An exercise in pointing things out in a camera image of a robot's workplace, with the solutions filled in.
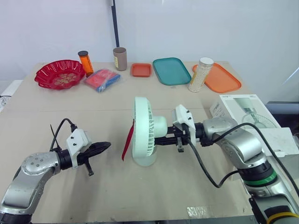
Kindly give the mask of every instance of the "green ring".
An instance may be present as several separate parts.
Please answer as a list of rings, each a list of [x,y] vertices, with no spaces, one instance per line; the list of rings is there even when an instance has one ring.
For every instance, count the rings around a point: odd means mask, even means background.
[[[267,183],[270,183],[271,181],[273,181],[276,178],[276,176],[277,176],[277,174],[276,174],[275,170],[273,170],[273,173],[270,176],[268,176],[268,177],[266,177],[262,180],[259,180],[259,181],[245,181],[245,180],[243,180],[243,181],[247,185],[263,185],[263,184],[267,184]]]

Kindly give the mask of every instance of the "bottle cap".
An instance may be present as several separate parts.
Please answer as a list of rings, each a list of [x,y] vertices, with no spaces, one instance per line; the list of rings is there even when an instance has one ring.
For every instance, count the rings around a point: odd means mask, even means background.
[[[82,51],[78,52],[78,55],[79,56],[86,56],[86,55],[88,55],[88,52],[86,50],[82,50]]]
[[[206,64],[206,65],[214,64],[214,60],[209,58],[209,57],[202,57],[199,61],[203,64]]]

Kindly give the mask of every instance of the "small orange tray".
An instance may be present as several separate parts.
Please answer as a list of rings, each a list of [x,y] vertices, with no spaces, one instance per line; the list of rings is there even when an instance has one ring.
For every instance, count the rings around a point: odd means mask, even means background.
[[[193,72],[197,69],[197,64],[193,66]],[[241,88],[241,82],[230,74],[221,65],[214,63],[209,74],[206,76],[205,84],[217,93],[226,93]]]
[[[149,77],[151,75],[151,64],[134,63],[131,66],[131,74],[135,77]]]

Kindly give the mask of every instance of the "red plastic bowl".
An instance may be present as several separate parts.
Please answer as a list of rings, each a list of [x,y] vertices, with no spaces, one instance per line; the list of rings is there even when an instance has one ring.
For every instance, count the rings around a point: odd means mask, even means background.
[[[84,75],[85,71],[80,62],[61,60],[43,66],[34,80],[43,88],[63,90],[77,85]]]

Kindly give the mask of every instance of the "black cable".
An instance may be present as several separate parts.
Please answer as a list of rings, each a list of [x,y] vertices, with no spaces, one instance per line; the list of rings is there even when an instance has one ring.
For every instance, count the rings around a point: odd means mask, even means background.
[[[50,125],[50,127],[51,127],[51,131],[52,131],[53,137],[55,137],[55,134],[54,134],[54,131],[53,131],[52,125]],[[57,142],[57,138],[55,138],[55,141],[56,141],[57,148],[60,150],[60,149],[61,149],[61,147],[59,146],[59,144],[58,144],[58,142]]]
[[[289,178],[290,182],[292,183],[292,185],[295,188],[295,191],[296,191],[296,193],[297,193],[297,195],[299,197],[299,189],[298,189],[298,187],[297,187],[294,179],[290,175],[289,171],[285,168],[285,166],[281,162],[281,160],[276,156],[275,152],[273,151],[273,149],[269,145],[269,143],[266,140],[266,138],[264,137],[263,133],[255,125],[253,125],[251,123],[243,123],[243,124],[237,125],[236,127],[233,127],[232,129],[228,130],[227,132],[225,132],[224,134],[222,134],[221,136],[219,136],[218,138],[216,138],[215,140],[213,140],[213,143],[218,142],[219,140],[223,139],[226,135],[230,134],[231,132],[233,132],[234,130],[236,130],[236,129],[242,127],[242,126],[251,126],[251,127],[253,127],[257,131],[257,133],[261,136],[261,138],[263,139],[264,143],[268,147],[269,151],[271,152],[271,154],[273,155],[273,157],[275,158],[275,160],[277,161],[277,163],[281,166],[281,168],[285,172],[286,176]]]
[[[195,146],[192,144],[192,142],[191,142],[190,139],[188,139],[188,143],[189,143],[189,145],[191,146],[193,152],[195,153],[195,156],[196,156],[196,158],[197,158],[197,160],[198,160],[198,162],[199,162],[199,164],[200,164],[202,170],[204,171],[205,175],[207,176],[207,178],[209,179],[209,181],[210,181],[215,187],[220,188],[220,187],[223,185],[223,183],[226,181],[226,179],[228,179],[231,175],[236,174],[236,173],[239,172],[238,170],[235,170],[235,171],[233,171],[233,172],[230,172],[229,174],[226,174],[226,175],[224,176],[224,178],[220,181],[220,183],[219,183],[219,184],[216,184],[216,182],[213,180],[213,178],[211,177],[211,175],[210,175],[209,172],[207,171],[207,169],[206,169],[204,163],[203,163],[202,160],[201,160],[200,155],[198,154],[198,152],[197,152]]]
[[[63,124],[65,121],[68,121],[68,122],[70,123],[70,125],[71,125],[71,129],[72,129],[71,131],[72,131],[72,132],[73,132],[73,128],[74,128],[74,127],[75,127],[75,129],[77,128],[76,125],[75,125],[73,122],[71,122],[70,119],[68,119],[68,118],[64,118],[64,119],[60,122],[60,124],[59,124],[59,126],[58,126],[58,128],[57,128],[57,130],[56,130],[56,132],[55,132],[55,135],[54,135],[54,137],[53,137],[53,141],[52,141],[52,143],[51,143],[50,151],[53,151],[54,143],[55,143],[55,141],[56,141],[58,132],[59,132],[59,130],[60,130],[62,124]]]

